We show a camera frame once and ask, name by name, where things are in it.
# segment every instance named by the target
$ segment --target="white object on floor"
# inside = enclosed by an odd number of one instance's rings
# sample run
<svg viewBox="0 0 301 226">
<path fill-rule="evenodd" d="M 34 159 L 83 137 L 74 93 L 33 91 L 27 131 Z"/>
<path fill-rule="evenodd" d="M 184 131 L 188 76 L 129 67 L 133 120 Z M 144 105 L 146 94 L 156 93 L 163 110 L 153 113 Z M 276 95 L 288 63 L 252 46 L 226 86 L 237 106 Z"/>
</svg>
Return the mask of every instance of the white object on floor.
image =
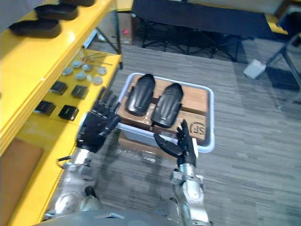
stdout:
<svg viewBox="0 0 301 226">
<path fill-rule="evenodd" d="M 258 75 L 264 72 L 266 65 L 262 64 L 260 61 L 254 59 L 249 65 L 245 68 L 245 76 L 255 79 Z"/>
</svg>

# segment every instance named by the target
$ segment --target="brown cardboard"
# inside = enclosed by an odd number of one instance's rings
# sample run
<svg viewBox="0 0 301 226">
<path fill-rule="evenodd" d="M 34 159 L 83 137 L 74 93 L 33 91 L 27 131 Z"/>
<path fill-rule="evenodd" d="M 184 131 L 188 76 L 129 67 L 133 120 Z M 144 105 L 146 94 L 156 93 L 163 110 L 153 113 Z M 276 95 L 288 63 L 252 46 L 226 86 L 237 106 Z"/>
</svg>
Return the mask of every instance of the brown cardboard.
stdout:
<svg viewBox="0 0 301 226">
<path fill-rule="evenodd" d="M 138 151 L 141 151 L 141 152 L 154 154 L 158 157 L 171 158 L 171 159 L 175 160 L 174 157 L 172 157 L 171 155 L 166 154 L 159 147 L 146 145 L 146 144 L 143 144 L 143 143 L 140 143 L 140 142 L 137 142 L 137 141 L 127 139 L 127 137 L 123 134 L 123 132 L 120 133 L 118 143 L 123 148 L 135 149 L 135 150 L 138 150 Z"/>
<path fill-rule="evenodd" d="M 149 107 L 146 115 L 139 117 L 139 116 L 130 114 L 126 110 L 126 101 L 127 101 L 127 97 L 124 97 L 121 101 L 121 105 L 118 110 L 118 114 L 121 117 L 121 122 L 125 123 L 125 124 L 129 124 L 129 125 L 133 125 L 135 127 L 141 128 L 141 129 L 150 130 L 151 124 L 152 124 L 151 115 L 155 109 L 155 105 L 150 104 L 150 107 Z"/>
<path fill-rule="evenodd" d="M 137 17 L 132 17 L 130 13 L 118 13 L 118 20 L 120 43 L 124 45 L 132 45 L 139 25 L 139 19 Z M 110 42 L 117 43 L 115 18 L 112 12 L 108 13 L 108 15 L 98 25 L 98 28 L 108 37 Z"/>
<path fill-rule="evenodd" d="M 128 88 L 128 92 L 131 91 L 132 87 L 135 86 L 140 75 L 134 77 L 131 85 Z M 156 87 L 154 90 L 153 103 L 156 104 L 158 98 L 161 96 L 165 88 L 172 83 L 169 81 L 156 80 Z M 207 91 L 203 89 L 197 89 L 189 86 L 182 86 L 184 96 L 182 99 L 182 110 L 186 112 L 206 115 L 207 112 Z"/>
<path fill-rule="evenodd" d="M 43 149 L 15 138 L 1 156 L 2 226 L 8 223 L 42 155 Z"/>
<path fill-rule="evenodd" d="M 177 127 L 181 127 L 181 122 L 184 119 L 187 121 L 190 136 L 196 138 L 199 143 L 204 141 L 206 134 L 206 117 L 200 114 L 194 114 L 185 111 L 179 112 L 178 117 L 171 128 L 154 126 L 153 132 L 167 132 L 176 134 Z"/>
</svg>

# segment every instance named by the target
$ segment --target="small metal disc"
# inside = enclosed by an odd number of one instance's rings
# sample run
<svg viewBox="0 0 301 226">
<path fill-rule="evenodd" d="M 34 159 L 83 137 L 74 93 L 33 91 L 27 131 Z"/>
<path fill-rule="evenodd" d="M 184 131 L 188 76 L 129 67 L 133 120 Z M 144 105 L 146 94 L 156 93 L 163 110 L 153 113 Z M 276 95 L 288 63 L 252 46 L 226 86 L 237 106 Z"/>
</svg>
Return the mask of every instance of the small metal disc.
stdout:
<svg viewBox="0 0 301 226">
<path fill-rule="evenodd" d="M 102 82 L 103 82 L 103 79 L 98 75 L 93 78 L 93 84 L 96 86 L 101 85 Z"/>
<path fill-rule="evenodd" d="M 81 64 L 82 64 L 82 61 L 77 60 L 72 63 L 72 67 L 74 67 L 75 69 L 79 69 L 81 67 Z"/>
<path fill-rule="evenodd" d="M 106 75 L 106 74 L 107 74 L 107 68 L 106 68 L 106 67 L 99 67 L 99 68 L 97 69 L 97 73 L 98 73 L 99 75 Z"/>
<path fill-rule="evenodd" d="M 80 72 L 78 74 L 75 75 L 75 78 L 79 81 L 83 81 L 85 80 L 87 77 L 86 73 L 85 72 Z"/>
<path fill-rule="evenodd" d="M 73 69 L 71 67 L 66 67 L 64 70 L 63 70 L 63 73 L 62 73 L 64 76 L 68 76 L 68 75 L 72 75 L 73 74 Z"/>
<path fill-rule="evenodd" d="M 82 66 L 82 69 L 83 69 L 85 72 L 90 72 L 90 71 L 92 71 L 93 66 L 92 66 L 92 65 L 89 65 L 89 64 L 84 64 L 84 65 Z"/>
</svg>

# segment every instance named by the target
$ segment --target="black plastic piece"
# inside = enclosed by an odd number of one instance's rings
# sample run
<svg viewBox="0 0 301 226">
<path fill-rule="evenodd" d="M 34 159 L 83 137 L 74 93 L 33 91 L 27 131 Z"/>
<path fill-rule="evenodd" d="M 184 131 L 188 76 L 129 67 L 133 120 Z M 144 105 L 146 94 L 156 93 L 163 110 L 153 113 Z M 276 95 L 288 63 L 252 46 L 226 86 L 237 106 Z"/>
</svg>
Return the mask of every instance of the black plastic piece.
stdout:
<svg viewBox="0 0 301 226">
<path fill-rule="evenodd" d="M 152 113 L 153 124 L 163 128 L 172 127 L 182 106 L 183 90 L 179 83 L 166 87 Z"/>
<path fill-rule="evenodd" d="M 61 81 L 56 81 L 53 86 L 50 88 L 50 92 L 57 93 L 59 95 L 63 95 L 63 93 L 67 90 L 68 86 L 66 83 Z"/>
<path fill-rule="evenodd" d="M 61 33 L 61 26 L 55 19 L 23 20 L 9 28 L 15 35 L 39 38 L 54 38 Z"/>
<path fill-rule="evenodd" d="M 62 119 L 74 121 L 79 110 L 76 107 L 65 105 L 58 116 Z"/>
<path fill-rule="evenodd" d="M 75 6 L 92 6 L 95 0 L 60 0 L 60 3 L 69 3 Z"/>
<path fill-rule="evenodd" d="M 133 115 L 144 116 L 151 104 L 155 85 L 156 82 L 152 74 L 146 74 L 138 79 L 127 99 L 126 110 Z"/>
<path fill-rule="evenodd" d="M 80 85 L 76 85 L 74 87 L 74 89 L 72 90 L 71 95 L 75 98 L 79 98 L 84 100 L 87 96 L 88 93 L 88 87 L 87 86 L 80 86 Z"/>
<path fill-rule="evenodd" d="M 73 20 L 78 16 L 77 6 L 67 3 L 38 6 L 35 8 L 35 11 L 38 18 Z"/>
<path fill-rule="evenodd" d="M 55 105 L 51 102 L 42 100 L 36 109 L 33 110 L 35 113 L 41 113 L 45 115 L 51 115 L 53 110 L 55 109 Z"/>
</svg>

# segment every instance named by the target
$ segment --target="yellow shelving unit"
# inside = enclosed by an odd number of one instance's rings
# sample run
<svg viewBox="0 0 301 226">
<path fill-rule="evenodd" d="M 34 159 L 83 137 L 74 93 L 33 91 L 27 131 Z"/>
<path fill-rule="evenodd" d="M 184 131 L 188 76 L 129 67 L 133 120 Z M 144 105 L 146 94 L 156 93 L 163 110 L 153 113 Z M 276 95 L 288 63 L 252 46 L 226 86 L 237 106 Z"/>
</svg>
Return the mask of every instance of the yellow shelving unit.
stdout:
<svg viewBox="0 0 301 226">
<path fill-rule="evenodd" d="M 53 39 L 15 36 L 9 29 L 0 33 L 0 153 L 5 152 L 13 138 L 19 138 L 44 149 L 8 226 L 31 226 L 39 223 L 55 191 L 62 169 L 58 158 L 73 154 L 75 137 L 84 114 L 89 111 L 101 88 L 108 87 L 114 78 L 121 55 L 81 49 L 89 34 L 110 11 L 115 0 L 95 0 L 90 7 L 78 7 L 79 15 L 71 21 L 60 21 L 62 31 Z M 21 20 L 36 19 L 32 11 Z M 73 75 L 63 76 L 62 71 L 72 62 L 92 54 L 102 56 L 91 64 L 94 68 L 87 79 L 78 81 Z M 99 66 L 106 67 L 102 84 L 95 85 L 93 78 Z M 58 95 L 49 92 L 55 81 L 67 84 L 67 90 Z M 88 88 L 84 100 L 71 95 L 76 85 Z M 41 100 L 56 107 L 50 116 L 33 113 Z M 64 105 L 77 107 L 74 121 L 61 119 L 58 114 Z"/>
<path fill-rule="evenodd" d="M 61 20 L 62 32 L 53 39 L 18 37 L 9 29 L 0 34 L 1 154 L 112 3 L 96 0 L 90 7 L 79 6 L 78 17 Z M 25 19 L 36 19 L 35 13 Z"/>
<path fill-rule="evenodd" d="M 97 53 L 93 50 L 85 51 L 89 55 Z M 80 60 L 80 57 L 81 54 L 78 53 L 72 61 Z M 70 76 L 61 75 L 58 81 L 64 82 L 68 86 L 64 94 L 60 96 L 48 92 L 43 98 L 43 100 L 56 105 L 51 115 L 44 116 L 32 113 L 17 133 L 17 138 L 43 148 L 44 154 L 10 219 L 9 226 L 29 226 L 41 221 L 63 172 L 55 162 L 58 158 L 71 155 L 75 151 L 75 137 L 83 115 L 91 109 L 101 87 L 107 87 L 110 84 L 119 60 L 120 55 L 108 55 L 101 60 L 98 59 L 98 61 L 103 62 L 98 62 L 98 65 L 107 68 L 107 74 L 102 76 L 103 83 L 100 86 L 94 85 L 89 78 L 85 81 L 77 81 L 74 75 L 81 69 L 75 69 L 73 75 Z M 93 71 L 87 73 L 90 78 L 97 75 L 96 70 L 97 67 L 94 66 Z M 84 100 L 72 97 L 71 92 L 76 85 L 88 87 L 89 91 Z M 74 121 L 64 120 L 58 116 L 64 105 L 76 106 L 79 109 Z"/>
</svg>

